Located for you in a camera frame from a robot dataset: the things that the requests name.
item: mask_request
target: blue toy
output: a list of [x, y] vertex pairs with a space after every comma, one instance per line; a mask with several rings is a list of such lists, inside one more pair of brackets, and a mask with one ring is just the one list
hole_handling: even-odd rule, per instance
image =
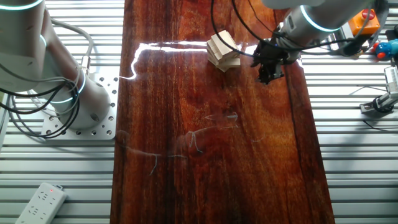
[[387, 43], [375, 43], [373, 51], [379, 59], [390, 59], [398, 54], [398, 39], [390, 40]]

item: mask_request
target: wood grain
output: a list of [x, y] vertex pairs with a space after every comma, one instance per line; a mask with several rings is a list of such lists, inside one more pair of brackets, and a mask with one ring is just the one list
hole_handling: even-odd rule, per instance
[[[251, 1], [270, 28], [283, 18]], [[230, 1], [215, 15], [255, 49]], [[213, 34], [210, 1], [126, 0], [111, 223], [334, 223], [302, 69], [263, 85], [241, 57], [223, 73], [207, 61]]]

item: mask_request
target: black cable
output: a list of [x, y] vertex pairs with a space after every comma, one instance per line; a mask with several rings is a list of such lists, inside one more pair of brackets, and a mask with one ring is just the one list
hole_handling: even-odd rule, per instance
[[352, 42], [352, 41], [355, 41], [355, 39], [334, 40], [334, 41], [331, 41], [331, 42], [325, 42], [325, 43], [322, 43], [322, 44], [311, 45], [311, 46], [302, 47], [302, 48], [287, 48], [287, 47], [275, 46], [275, 45], [273, 45], [273, 44], [271, 44], [269, 42], [266, 42], [264, 39], [260, 38], [259, 36], [257, 36], [257, 34], [255, 34], [249, 28], [249, 26], [243, 21], [240, 13], [238, 12], [238, 8], [236, 7], [235, 0], [231, 0], [231, 2], [232, 2], [232, 6], [233, 6], [233, 9], [235, 11], [236, 16], [238, 17], [239, 21], [241, 21], [242, 25], [249, 31], [249, 33], [251, 35], [253, 35], [257, 40], [260, 40], [261, 42], [265, 43], [266, 45], [269, 45], [270, 47], [273, 47], [273, 48], [276, 48], [276, 49], [281, 49], [281, 50], [286, 50], [286, 51], [302, 51], [302, 50], [313, 49], [313, 48], [322, 47], [322, 46], [331, 45], [331, 44], [340, 43], [340, 42]]
[[7, 112], [4, 110], [4, 113], [2, 114], [2, 118], [0, 120], [0, 134], [1, 134], [2, 128], [4, 126], [4, 122], [6, 120], [6, 114], [7, 114]]
[[253, 5], [251, 4], [251, 1], [250, 1], [250, 0], [248, 0], [248, 3], [249, 3], [249, 5], [250, 5], [251, 10], [253, 11], [254, 17], [256, 17], [256, 19], [262, 24], [262, 26], [264, 26], [269, 32], [273, 33], [274, 35], [276, 35], [276, 36], [278, 36], [278, 37], [285, 38], [285, 39], [291, 41], [291, 43], [293, 43], [293, 44], [295, 44], [295, 45], [301, 46], [299, 43], [297, 43], [296, 41], [292, 40], [291, 38], [286, 37], [285, 35], [283, 35], [283, 34], [281, 34], [281, 33], [279, 33], [279, 32], [274, 32], [274, 31], [272, 31], [270, 28], [268, 28], [267, 25], [265, 25], [265, 24], [260, 20], [260, 18], [258, 18], [257, 13], [256, 13], [256, 10], [254, 9], [254, 7], [253, 7]]
[[[78, 102], [77, 102], [77, 104], [76, 104], [76, 105], [77, 105], [77, 106], [76, 106], [76, 110], [75, 110], [75, 111], [71, 111], [70, 116], [68, 117], [67, 121], [65, 122], [65, 124], [64, 124], [61, 128], [57, 129], [56, 131], [54, 131], [54, 132], [52, 132], [52, 133], [50, 133], [50, 134], [44, 134], [44, 135], [36, 134], [33, 130], [31, 130], [31, 129], [28, 127], [28, 125], [25, 124], [25, 122], [23, 122], [23, 120], [21, 119], [21, 117], [19, 116], [19, 114], [17, 114], [17, 117], [18, 117], [19, 121], [24, 125], [24, 127], [25, 127], [26, 129], [28, 129], [28, 131], [30, 131], [30, 133], [28, 133], [28, 132], [24, 131], [24, 130], [16, 123], [16, 120], [15, 120], [15, 118], [13, 117], [11, 111], [9, 111], [10, 119], [11, 119], [11, 121], [13, 122], [14, 126], [15, 126], [20, 132], [22, 132], [22, 133], [24, 133], [24, 134], [26, 134], [26, 135], [28, 135], [28, 136], [38, 137], [38, 138], [52, 139], [52, 138], [55, 138], [55, 137], [57, 137], [57, 136], [59, 136], [59, 135], [61, 135], [61, 134], [64, 134], [65, 131], [66, 131], [66, 130], [72, 125], [72, 123], [76, 120], [76, 117], [77, 117], [78, 112], [79, 112], [79, 109], [80, 109], [80, 99], [78, 98], [78, 91], [74, 88], [74, 86], [73, 86], [72, 84], [69, 83], [70, 88], [74, 91], [74, 93], [72, 94], [72, 98], [73, 98], [73, 100], [78, 100]], [[14, 107], [16, 108], [16, 104], [15, 104], [14, 99], [12, 99], [12, 104], [13, 104]]]
[[0, 103], [0, 107], [6, 109], [6, 110], [8, 110], [8, 111], [11, 111], [11, 112], [13, 112], [13, 113], [18, 113], [18, 114], [34, 114], [34, 113], [39, 112], [40, 110], [44, 109], [46, 106], [48, 106], [48, 105], [51, 103], [52, 99], [54, 99], [55, 95], [56, 95], [61, 89], [62, 89], [62, 86], [60, 86], [60, 87], [50, 96], [49, 100], [47, 100], [47, 102], [46, 102], [43, 106], [41, 106], [41, 107], [39, 107], [39, 108], [37, 108], [37, 109], [31, 110], [31, 111], [18, 111], [18, 110], [15, 110], [15, 109], [13, 109], [13, 108], [10, 108], [10, 107], [8, 107], [8, 106], [2, 104], [2, 103]]
[[252, 57], [252, 58], [260, 58], [260, 59], [267, 59], [267, 60], [276, 60], [274, 58], [270, 58], [270, 57], [263, 57], [263, 56], [257, 56], [257, 55], [251, 55], [251, 54], [247, 54], [246, 52], [240, 51], [234, 47], [232, 47], [231, 45], [229, 45], [227, 42], [225, 42], [225, 40], [223, 38], [221, 38], [221, 36], [219, 35], [218, 31], [217, 31], [217, 27], [216, 27], [216, 23], [214, 22], [214, 0], [211, 0], [211, 5], [210, 5], [210, 18], [211, 18], [211, 25], [213, 26], [213, 30], [216, 33], [217, 37], [219, 38], [219, 40], [225, 45], [227, 46], [229, 49], [231, 49], [233, 52], [236, 52], [238, 54], [241, 55], [245, 55], [248, 57]]
[[45, 91], [45, 92], [43, 92], [43, 93], [32, 94], [32, 95], [30, 95], [30, 94], [14, 93], [14, 92], [11, 92], [11, 91], [2, 89], [2, 88], [0, 88], [0, 91], [3, 92], [3, 93], [7, 93], [8, 95], [12, 95], [12, 96], [30, 98], [30, 97], [45, 96], [45, 95], [47, 95], [47, 94], [49, 94], [49, 93], [52, 93], [52, 92], [58, 90], [60, 87], [63, 88], [66, 84], [67, 84], [67, 83], [64, 82], [63, 85], [56, 86], [56, 87], [52, 88], [51, 90]]
[[398, 129], [398, 128], [384, 128], [384, 129], [382, 129], [382, 128], [375, 128], [375, 127], [373, 127], [372, 125], [370, 125], [368, 122], [366, 122], [365, 120], [362, 120], [366, 125], [368, 125], [371, 129], [375, 129], [375, 130], [379, 130], [379, 131], [389, 131], [389, 130], [386, 130], [386, 129]]
[[379, 89], [379, 88], [375, 88], [375, 87], [371, 87], [371, 86], [359, 86], [359, 85], [357, 85], [358, 87], [362, 87], [362, 88], [371, 88], [371, 89], [374, 89], [374, 90], [380, 90], [380, 91], [387, 91], [387, 90], [383, 90], [383, 89]]

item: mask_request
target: white power strip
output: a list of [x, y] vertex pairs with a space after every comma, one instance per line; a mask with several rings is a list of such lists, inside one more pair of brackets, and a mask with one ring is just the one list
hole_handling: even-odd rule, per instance
[[61, 186], [41, 184], [16, 224], [50, 224], [66, 197]]

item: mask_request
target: scratch mark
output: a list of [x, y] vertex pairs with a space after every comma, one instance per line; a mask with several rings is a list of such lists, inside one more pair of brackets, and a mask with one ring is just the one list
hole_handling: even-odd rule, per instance
[[172, 156], [169, 156], [169, 157], [181, 157], [181, 158], [184, 158], [184, 159], [188, 159], [187, 156], [183, 156], [183, 155], [172, 155]]
[[199, 150], [199, 147], [198, 147], [198, 144], [197, 144], [197, 135], [196, 135], [196, 133], [199, 132], [199, 131], [204, 131], [204, 130], [210, 129], [210, 128], [215, 128], [215, 126], [208, 127], [208, 128], [202, 128], [202, 129], [200, 129], [198, 131], [189, 131], [187, 134], [192, 134], [192, 138], [191, 138], [191, 142], [189, 144], [189, 147], [192, 147], [192, 144], [195, 143], [195, 147], [197, 148], [197, 151], [200, 152], [200, 153], [203, 153], [203, 151]]
[[259, 141], [261, 141], [261, 140], [263, 140], [264, 138], [266, 137], [266, 134], [264, 133], [264, 136], [260, 139], [260, 140], [251, 140], [251, 142], [259, 142]]
[[142, 151], [140, 151], [140, 150], [132, 149], [132, 148], [130, 148], [130, 147], [127, 147], [127, 148], [128, 148], [129, 150], [131, 150], [133, 153], [140, 154], [140, 155], [144, 155], [144, 156], [162, 156], [162, 155], [160, 155], [160, 154], [142, 152]]
[[235, 124], [235, 126], [225, 127], [225, 128], [222, 128], [222, 129], [227, 129], [227, 128], [239, 128], [239, 126]]
[[152, 175], [154, 173], [156, 167], [157, 167], [157, 155], [156, 154], [154, 154], [154, 155], [155, 155], [155, 166], [154, 166], [154, 168], [152, 169], [152, 171], [150, 172], [149, 175]]
[[238, 114], [236, 112], [233, 112], [233, 115], [226, 115], [226, 116], [225, 116], [225, 114], [212, 114], [212, 115], [206, 116], [205, 119], [209, 119], [212, 121], [221, 121], [225, 118], [228, 118], [228, 119], [234, 118], [236, 121], [236, 120], [238, 120], [238, 117], [239, 117]]
[[236, 112], [234, 112], [233, 113], [234, 115], [229, 115], [229, 116], [227, 116], [227, 118], [235, 118], [235, 121], [237, 121], [238, 120], [238, 114], [236, 113]]

